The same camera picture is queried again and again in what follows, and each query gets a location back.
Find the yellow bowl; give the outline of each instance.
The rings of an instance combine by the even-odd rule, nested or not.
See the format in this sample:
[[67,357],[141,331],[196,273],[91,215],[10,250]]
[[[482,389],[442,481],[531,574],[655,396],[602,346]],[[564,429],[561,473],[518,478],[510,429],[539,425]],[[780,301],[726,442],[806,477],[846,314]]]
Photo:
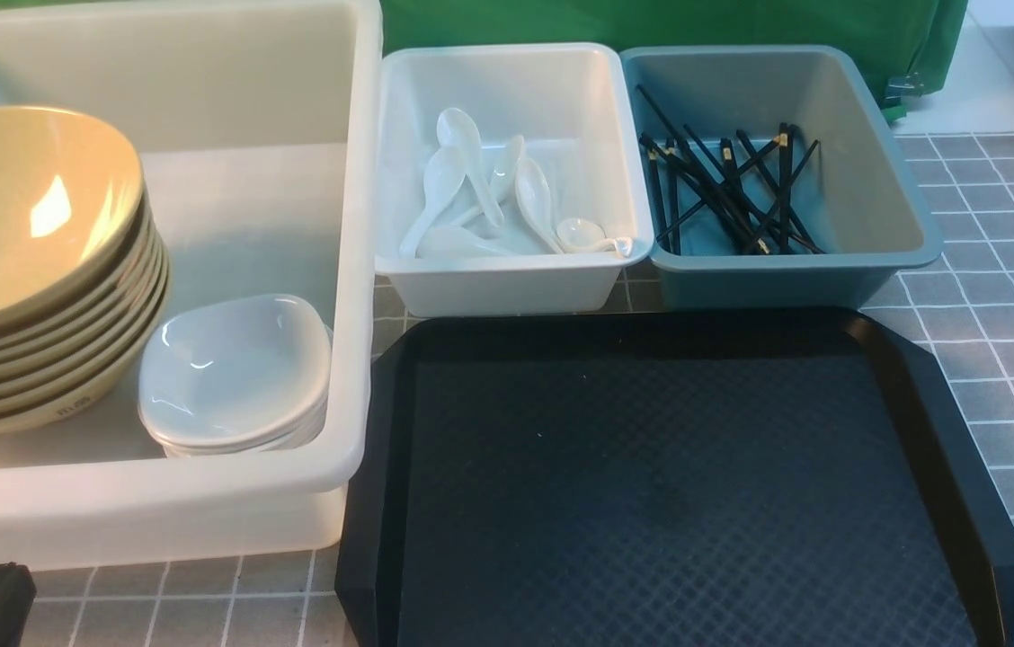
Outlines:
[[139,359],[140,353],[144,351],[149,337],[159,327],[162,320],[162,311],[167,305],[167,294],[170,292],[170,275],[164,283],[162,293],[156,297],[156,310],[147,319],[147,326],[142,329],[138,336],[133,337],[131,345],[117,355],[110,358],[107,364],[87,381],[77,384],[71,390],[59,394],[51,401],[42,405],[13,411],[13,413],[0,415],[0,434],[13,433],[14,431],[33,430],[35,427],[43,427],[51,422],[63,421],[72,415],[83,413],[95,405],[99,399],[105,397],[120,382],[128,369]]
[[0,106],[0,328],[78,294],[144,193],[131,142],[87,115]]
[[[154,254],[154,238],[157,236],[154,225],[150,224],[150,217],[137,218],[133,232],[129,233],[129,240],[118,250],[118,262],[108,267],[110,272],[103,280],[84,292],[75,302],[50,312],[46,318],[37,320],[30,327],[0,333],[0,366],[7,366],[3,369],[3,374],[14,374],[17,366],[21,366],[21,358],[52,348],[70,349],[73,336],[87,331],[95,333],[93,325],[120,303],[134,286],[144,281],[153,265],[151,257]],[[27,372],[39,365],[35,361],[20,372]]]
[[55,337],[51,343],[26,356],[0,363],[0,399],[54,380],[59,373],[78,366],[81,360],[95,357],[112,339],[113,331],[126,329],[126,320],[141,310],[158,287],[162,270],[158,240],[147,241],[147,249],[140,261],[144,266],[134,273],[133,281],[121,286],[84,315],[52,331],[48,335]]
[[162,307],[162,296],[164,296],[169,281],[169,259],[166,249],[159,244],[161,254],[161,270],[159,270],[154,282],[154,289],[146,292],[144,299],[132,304],[129,314],[124,319],[118,320],[104,335],[97,337],[88,347],[84,347],[60,361],[60,363],[47,368],[51,380],[39,383],[35,374],[26,375],[1,384],[7,386],[7,391],[11,394],[0,398],[0,417],[13,414],[15,411],[31,409],[40,403],[51,401],[60,393],[70,391],[76,385],[88,380],[104,365],[108,364],[113,358],[120,355],[120,352],[130,347],[132,340],[140,335],[140,331],[146,327],[151,314]]

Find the white ceramic spoon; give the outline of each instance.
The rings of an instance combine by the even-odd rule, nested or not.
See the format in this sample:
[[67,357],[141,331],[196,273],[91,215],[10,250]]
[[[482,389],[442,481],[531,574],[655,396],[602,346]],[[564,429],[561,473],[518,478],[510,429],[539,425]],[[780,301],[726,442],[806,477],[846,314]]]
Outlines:
[[[498,158],[495,158],[495,167],[491,169],[491,195],[495,197],[495,202],[506,201],[511,196],[511,189],[515,187],[515,170],[519,167],[519,160],[527,154],[527,147],[523,142],[522,135],[511,137],[510,142],[503,147]],[[473,208],[458,214],[455,220],[450,221],[454,226],[463,226],[467,222],[475,220],[483,213],[482,205],[475,205]]]
[[452,146],[444,146],[428,160],[424,169],[424,197],[426,205],[424,213],[408,229],[404,241],[400,244],[400,256],[416,258],[416,249],[424,238],[426,230],[432,228],[434,218],[447,208],[463,187],[463,159],[460,152]]
[[602,226],[581,217],[560,220],[556,225],[556,234],[560,244],[572,254],[609,253],[613,249],[614,254],[630,258],[631,247],[634,246],[631,238],[608,238]]
[[527,226],[538,234],[552,253],[561,255],[564,249],[554,237],[551,225],[551,186],[535,160],[519,160],[519,170],[515,172],[515,201],[519,202],[519,212]]
[[498,242],[476,236],[461,226],[433,226],[420,242],[421,258],[483,258],[518,256]]
[[487,177],[483,176],[483,139],[480,137],[480,127],[475,126],[470,117],[458,107],[447,107],[439,114],[436,137],[440,146],[458,148],[458,153],[463,158],[466,178],[472,182],[483,213],[487,214],[491,225],[503,226],[503,210],[499,209],[499,202],[491,195],[491,187],[487,184]]

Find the small white bowl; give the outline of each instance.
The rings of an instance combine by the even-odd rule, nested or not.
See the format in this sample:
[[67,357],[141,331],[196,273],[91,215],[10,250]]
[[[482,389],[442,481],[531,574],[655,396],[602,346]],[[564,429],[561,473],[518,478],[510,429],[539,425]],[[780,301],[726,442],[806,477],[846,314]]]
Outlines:
[[220,453],[243,453],[270,451],[274,449],[293,449],[293,447],[306,445],[311,438],[318,435],[322,430],[322,424],[327,421],[328,407],[323,401],[313,410],[301,415],[298,421],[290,425],[284,425],[276,433],[265,435],[263,438],[254,441],[230,446],[179,446],[162,445],[162,450],[170,458],[186,458],[188,455],[215,455]]
[[140,419],[163,446],[239,451],[325,406],[330,369],[329,331],[301,298],[261,295],[186,311],[144,350]]

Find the bowl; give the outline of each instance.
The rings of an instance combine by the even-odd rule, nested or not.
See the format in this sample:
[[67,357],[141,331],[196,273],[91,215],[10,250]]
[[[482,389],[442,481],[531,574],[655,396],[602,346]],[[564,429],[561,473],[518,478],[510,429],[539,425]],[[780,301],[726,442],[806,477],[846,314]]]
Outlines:
[[105,308],[112,306],[113,297],[120,294],[118,291],[136,281],[139,269],[158,236],[146,201],[142,209],[144,214],[134,222],[128,237],[117,250],[117,259],[108,264],[103,280],[96,281],[95,287],[83,292],[71,303],[48,311],[34,322],[0,328],[0,364],[57,343],[70,335],[69,328],[83,328],[88,320],[98,319]]
[[105,355],[101,368],[86,378],[86,380],[71,386],[67,391],[60,392],[52,397],[52,400],[35,405],[15,410],[13,413],[0,414],[0,434],[14,433],[14,431],[33,430],[38,427],[48,425],[48,423],[63,421],[72,415],[86,411],[99,399],[105,397],[122,380],[129,368],[132,367],[140,353],[144,350],[144,344],[158,327],[162,318],[162,311],[167,305],[167,292],[170,290],[169,282],[164,284],[161,294],[154,302],[154,311],[147,319],[146,326],[139,335],[132,340],[122,350],[118,350],[114,355]]
[[140,419],[165,446],[259,445],[323,406],[330,366],[328,329],[301,298],[261,295],[196,308],[148,341]]
[[137,265],[121,276],[103,298],[88,311],[51,332],[25,343],[0,350],[0,382],[9,382],[60,363],[64,358],[99,340],[113,325],[120,322],[137,305],[142,305],[156,288],[162,269],[159,242],[146,238],[139,249]]
[[0,328],[78,295],[144,193],[136,148],[87,115],[0,106]]
[[170,282],[169,263],[162,244],[158,250],[161,255],[161,270],[154,277],[153,286],[145,291],[144,297],[136,299],[130,305],[124,318],[114,324],[88,347],[45,368],[40,372],[46,374],[43,380],[41,375],[29,374],[0,384],[0,417],[34,408],[39,403],[70,391],[100,372],[104,365],[112,363],[114,358],[144,335],[142,332],[147,328],[153,312],[162,308],[167,284]]
[[280,449],[294,449],[294,447],[306,445],[311,438],[318,435],[325,422],[328,409],[323,405],[317,406],[309,413],[303,414],[293,425],[285,426],[280,435],[276,438],[267,439],[259,445],[238,445],[238,446],[174,446],[164,445],[162,451],[169,458],[190,458],[192,455],[217,455],[221,453],[259,453],[261,451],[276,451]]

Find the green cloth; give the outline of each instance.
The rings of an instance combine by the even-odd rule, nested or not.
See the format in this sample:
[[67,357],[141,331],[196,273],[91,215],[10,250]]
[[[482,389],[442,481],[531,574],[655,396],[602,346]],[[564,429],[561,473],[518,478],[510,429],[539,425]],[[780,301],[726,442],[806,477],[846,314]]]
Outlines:
[[[0,0],[1,8],[80,0]],[[967,0],[381,0],[384,48],[589,41],[648,45],[832,45],[874,95],[917,75],[942,89]]]

